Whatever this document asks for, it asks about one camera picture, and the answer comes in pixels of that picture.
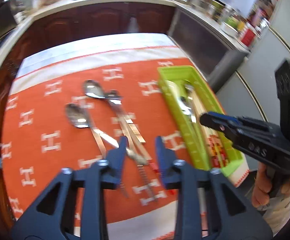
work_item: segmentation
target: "lime green plastic tray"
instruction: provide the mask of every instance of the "lime green plastic tray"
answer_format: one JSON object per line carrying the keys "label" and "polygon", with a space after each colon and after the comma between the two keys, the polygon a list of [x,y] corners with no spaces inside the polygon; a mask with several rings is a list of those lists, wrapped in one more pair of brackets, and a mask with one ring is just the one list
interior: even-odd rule
{"label": "lime green plastic tray", "polygon": [[[215,94],[207,85],[204,78],[200,73],[192,66],[172,66],[172,67],[159,67],[159,81],[160,86],[165,100],[169,106],[170,111],[181,131],[182,137],[186,144],[186,148],[191,156],[193,165],[197,169],[210,170],[211,163],[208,152],[205,148],[205,139],[200,132],[198,126],[193,127],[187,116],[185,116],[175,97],[169,89],[166,81],[170,80],[179,87],[182,96],[186,96],[186,91],[184,88],[185,82],[190,82],[195,88],[196,94],[202,101],[205,109],[207,111],[213,111],[217,113],[224,114],[224,111],[216,99]],[[231,175],[243,162],[242,153],[232,147],[232,142],[228,140],[223,133],[218,133],[220,140],[223,143],[224,149],[227,153],[229,163],[224,167],[221,161],[221,157],[218,156],[222,173],[228,177]]]}

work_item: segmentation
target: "cutlery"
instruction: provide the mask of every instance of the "cutlery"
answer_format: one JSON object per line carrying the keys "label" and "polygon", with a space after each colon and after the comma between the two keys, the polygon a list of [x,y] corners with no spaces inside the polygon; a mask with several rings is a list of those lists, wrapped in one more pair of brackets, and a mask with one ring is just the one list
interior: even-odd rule
{"label": "cutlery", "polygon": [[[87,112],[84,109],[82,109],[78,104],[75,103],[66,104],[65,111],[72,125],[74,125],[77,128],[89,127],[91,129],[103,159],[106,157],[106,148],[102,138],[105,141],[109,142],[111,145],[113,145],[115,148],[119,147],[118,142],[114,138],[111,138],[109,135],[105,134],[104,132],[95,127],[92,119],[89,117]],[[123,195],[129,198],[123,182],[120,183],[120,189]]]}
{"label": "cutlery", "polygon": [[[123,108],[121,107],[121,99],[122,97],[119,96],[117,90],[111,90],[109,93],[105,93],[101,85],[94,81],[94,80],[86,80],[83,84],[83,90],[85,92],[85,95],[92,97],[92,98],[98,98],[98,99],[105,99],[109,105],[112,107],[112,109],[115,111],[118,121],[120,123],[120,127],[123,131],[123,134],[127,137],[128,139],[128,144],[130,149],[134,152],[137,153],[136,147],[134,145],[134,142],[137,144],[139,150],[144,156],[144,159],[147,161],[147,158],[150,158],[150,155],[146,151],[146,149],[142,146],[140,143],[141,141],[145,142],[143,137],[140,135],[138,129],[136,128],[135,124],[130,118],[126,118],[126,114],[123,111]],[[155,198],[155,193],[150,186],[150,182],[147,178],[145,169],[144,169],[144,164],[136,161],[137,168],[140,174],[140,177],[144,184],[147,187],[147,192],[150,197],[154,198],[155,201],[157,199]]]}
{"label": "cutlery", "polygon": [[83,84],[84,93],[92,98],[106,99],[109,104],[112,106],[113,110],[116,113],[119,113],[123,116],[125,122],[127,122],[128,126],[131,128],[133,133],[136,135],[139,142],[144,143],[145,140],[141,136],[137,127],[133,123],[133,121],[128,117],[122,108],[121,99],[122,97],[118,95],[116,90],[111,90],[110,93],[105,93],[101,85],[95,80],[86,80]]}
{"label": "cutlery", "polygon": [[[187,82],[184,84],[184,87],[187,93],[188,105],[191,109],[191,114],[194,114],[196,120],[196,116],[197,118],[199,118],[202,114],[206,112],[206,109],[200,98],[197,96],[194,87]],[[226,166],[228,163],[228,158],[218,133],[215,130],[210,129],[206,126],[199,126],[201,127],[201,131],[204,134],[206,144],[207,146],[209,146],[208,152],[210,153],[210,156],[212,158],[213,166],[218,168],[221,167],[217,157],[218,154],[220,154],[222,158],[223,165]]]}
{"label": "cutlery", "polygon": [[184,104],[184,102],[181,100],[181,94],[180,94],[180,91],[179,91],[179,88],[178,86],[172,82],[172,81],[169,81],[169,80],[166,80],[166,83],[167,85],[169,86],[174,98],[176,99],[177,101],[177,104],[179,105],[179,107],[181,108],[182,112],[184,115],[187,115],[187,116],[190,116],[191,113],[188,109],[188,107]]}
{"label": "cutlery", "polygon": [[[68,103],[68,104],[66,104],[65,110],[66,110],[66,115],[69,118],[69,121],[75,127],[78,127],[78,128],[90,127],[92,132],[95,132],[97,137],[99,135],[101,138],[103,138],[105,141],[107,141],[113,147],[115,147],[115,148],[119,147],[118,142],[114,138],[110,137],[108,134],[104,133],[103,131],[101,131],[100,129],[95,127],[94,122],[92,121],[92,119],[90,118],[88,113],[84,109],[82,109],[78,104]],[[132,150],[130,150],[128,148],[126,148],[126,153],[127,153],[128,157],[130,157],[131,159],[133,159],[133,160],[135,160],[143,165],[147,165],[148,162],[143,157],[141,157],[139,154],[134,153]]]}

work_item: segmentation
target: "red container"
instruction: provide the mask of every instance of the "red container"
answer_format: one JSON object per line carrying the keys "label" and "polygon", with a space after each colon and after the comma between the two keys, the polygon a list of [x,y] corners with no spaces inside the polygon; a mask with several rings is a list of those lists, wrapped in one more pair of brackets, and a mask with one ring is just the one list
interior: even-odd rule
{"label": "red container", "polygon": [[245,46],[249,47],[253,42],[257,32],[253,26],[249,23],[246,23],[245,27],[243,28],[240,36],[238,37],[238,42],[244,44]]}

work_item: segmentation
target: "spoon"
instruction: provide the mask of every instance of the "spoon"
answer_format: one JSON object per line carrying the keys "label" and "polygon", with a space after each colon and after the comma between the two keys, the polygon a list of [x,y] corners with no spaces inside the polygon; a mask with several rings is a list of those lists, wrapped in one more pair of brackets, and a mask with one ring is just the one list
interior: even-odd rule
{"label": "spoon", "polygon": [[[118,148],[118,142],[110,137],[108,134],[104,133],[100,129],[98,129],[95,125],[92,119],[89,117],[88,113],[82,109],[78,104],[76,103],[68,103],[65,107],[66,115],[69,119],[69,121],[77,128],[90,128],[96,143],[100,149],[100,152],[102,153],[102,156],[105,157],[105,154],[103,155],[103,152],[106,152],[104,143],[101,138],[103,138],[105,141],[107,141],[110,145],[112,145],[115,148]],[[146,165],[147,161],[142,158],[140,155],[135,154],[132,150],[126,148],[127,155],[132,158],[133,160]]]}
{"label": "spoon", "polygon": [[186,101],[186,99],[184,97],[182,97],[181,100],[189,108],[190,118],[191,118],[192,123],[197,123],[195,112],[194,112],[194,100],[193,100],[193,97],[192,97],[192,93],[195,93],[194,87],[191,84],[188,84],[188,83],[185,83],[184,87],[185,87],[185,90],[186,90],[187,100],[188,101]]}
{"label": "spoon", "polygon": [[169,86],[169,89],[171,90],[171,92],[172,92],[174,98],[176,99],[177,104],[181,108],[183,114],[187,115],[187,116],[191,116],[189,108],[181,100],[181,94],[180,94],[178,86],[174,82],[169,81],[169,80],[166,80],[166,83]]}
{"label": "spoon", "polygon": [[128,126],[130,127],[132,132],[135,134],[139,142],[141,143],[145,142],[144,138],[141,136],[140,132],[138,131],[133,121],[124,112],[122,108],[122,103],[121,103],[122,97],[118,95],[117,90],[111,90],[109,93],[105,93],[101,85],[95,80],[86,80],[83,84],[83,90],[84,90],[85,95],[89,97],[106,99],[108,103],[110,104],[110,106],[113,108],[113,110],[116,112],[117,116],[121,115],[123,117],[124,121],[128,124]]}
{"label": "spoon", "polygon": [[[105,134],[104,132],[95,127],[88,113],[84,109],[82,109],[78,104],[76,103],[66,104],[65,111],[69,121],[75,127],[77,128],[89,127],[91,129],[103,159],[106,157],[106,148],[102,138],[115,148],[119,147],[118,142],[114,138],[111,138],[109,135]],[[123,195],[128,198],[126,188],[122,182],[120,183],[120,189],[122,190]]]}
{"label": "spoon", "polygon": [[[133,139],[131,137],[131,135],[132,135],[132,136],[136,137],[135,142],[137,143],[137,146],[139,147],[141,152],[143,152],[145,160],[147,161],[146,156],[147,155],[149,156],[149,154],[140,143],[140,141],[145,142],[145,140],[140,135],[140,132],[136,128],[133,121],[130,118],[127,119],[124,117],[124,116],[126,116],[126,114],[124,113],[124,111],[121,107],[122,97],[118,95],[117,90],[111,90],[109,93],[105,93],[103,88],[101,87],[101,85],[98,82],[96,82],[95,80],[86,80],[83,84],[83,89],[84,89],[85,95],[87,95],[89,97],[106,99],[106,101],[110,104],[110,106],[115,111],[115,113],[118,117],[118,121],[120,123],[120,127],[123,131],[123,134],[128,139],[129,147],[136,154],[137,151],[136,151]],[[147,190],[149,196],[151,198],[153,198],[155,201],[157,201],[157,199],[155,197],[155,193],[154,193],[152,187],[150,186],[150,182],[147,178],[147,175],[146,175],[146,172],[144,169],[144,164],[138,162],[137,160],[136,160],[136,164],[137,164],[137,168],[138,168],[140,177],[147,187],[146,190]]]}

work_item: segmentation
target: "white h letter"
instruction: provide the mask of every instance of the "white h letter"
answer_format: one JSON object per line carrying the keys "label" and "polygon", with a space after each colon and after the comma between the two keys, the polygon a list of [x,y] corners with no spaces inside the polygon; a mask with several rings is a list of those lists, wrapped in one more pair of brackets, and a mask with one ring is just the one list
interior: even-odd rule
{"label": "white h letter", "polygon": [[3,143],[0,143],[0,147],[1,147],[1,150],[4,151],[4,153],[1,154],[1,158],[2,159],[5,159],[5,158],[11,158],[11,152],[9,152],[9,148],[11,147],[11,142],[7,143],[7,144],[3,144]]}
{"label": "white h letter", "polygon": [[104,77],[104,81],[109,81],[114,78],[124,78],[123,74],[116,74],[116,71],[121,71],[121,67],[113,68],[113,69],[103,69],[103,74],[109,73],[109,77]]}
{"label": "white h letter", "polygon": [[161,93],[159,88],[154,88],[154,85],[157,86],[157,81],[155,81],[155,80],[152,80],[149,82],[138,82],[138,85],[141,88],[145,88],[145,87],[148,88],[148,90],[142,90],[143,96],[148,96],[148,95],[153,94],[153,93]]}
{"label": "white h letter", "polygon": [[19,202],[18,202],[18,198],[11,198],[8,197],[10,205],[11,205],[11,209],[13,210],[14,213],[24,213],[24,211],[18,207]]}
{"label": "white h letter", "polygon": [[22,121],[19,122],[19,127],[22,127],[25,124],[31,124],[32,123],[32,118],[29,119],[29,115],[34,113],[34,109],[26,112],[26,113],[21,113],[20,117],[24,118]]}
{"label": "white h letter", "polygon": [[[163,190],[159,191],[158,194],[155,195],[155,199],[157,199],[157,198],[166,198],[166,197],[167,197],[166,196],[166,193]],[[151,202],[151,201],[153,201],[153,200],[154,200],[153,197],[141,198],[140,199],[140,202],[141,202],[142,206],[147,206],[148,203]]]}
{"label": "white h letter", "polygon": [[41,140],[42,141],[46,141],[47,140],[47,145],[44,145],[41,147],[41,152],[45,153],[46,151],[50,151],[50,150],[60,150],[60,143],[56,143],[54,145],[54,137],[59,138],[60,137],[60,131],[55,131],[54,133],[51,134],[46,134],[43,133],[41,135]]}
{"label": "white h letter", "polygon": [[53,93],[59,93],[62,91],[62,88],[61,87],[57,87],[57,85],[61,85],[63,83],[62,80],[59,80],[53,84],[47,84],[46,85],[46,89],[50,88],[49,91],[46,91],[45,92],[45,95],[44,96],[48,96],[50,94],[53,94]]}
{"label": "white h letter", "polygon": [[168,67],[168,66],[173,65],[173,63],[170,62],[170,61],[164,61],[164,62],[159,62],[158,61],[157,63],[158,63],[158,65],[163,66],[163,67]]}
{"label": "white h letter", "polygon": [[173,151],[177,151],[179,149],[183,149],[186,148],[184,142],[181,142],[180,144],[177,144],[175,138],[176,137],[181,137],[181,134],[179,131],[175,131],[174,133],[167,135],[167,136],[162,136],[162,140],[164,143],[166,143],[167,141],[170,141],[172,144],[172,150]]}
{"label": "white h letter", "polygon": [[18,99],[18,96],[16,96],[15,98],[12,98],[12,99],[8,99],[6,111],[9,109],[15,108],[17,106],[17,103],[14,102],[17,99]]}
{"label": "white h letter", "polygon": [[91,159],[91,160],[78,160],[78,166],[80,168],[86,168],[86,167],[90,167],[93,163],[95,163],[98,160],[101,160],[103,157],[101,155],[96,156],[95,159]]}
{"label": "white h letter", "polygon": [[87,98],[88,98],[88,96],[72,97],[72,102],[73,103],[77,102],[81,108],[93,109],[94,103],[87,103],[86,104],[85,99],[87,99]]}
{"label": "white h letter", "polygon": [[32,185],[33,187],[36,186],[36,180],[30,179],[29,174],[34,174],[34,167],[30,167],[29,169],[20,168],[20,175],[25,174],[25,179],[22,179],[23,187],[26,185]]}
{"label": "white h letter", "polygon": [[[159,184],[158,179],[152,179],[151,182],[149,183],[149,186],[159,187],[160,184]],[[135,192],[135,194],[140,194],[143,190],[147,190],[147,188],[148,188],[147,185],[140,186],[140,187],[134,186],[133,191]]]}

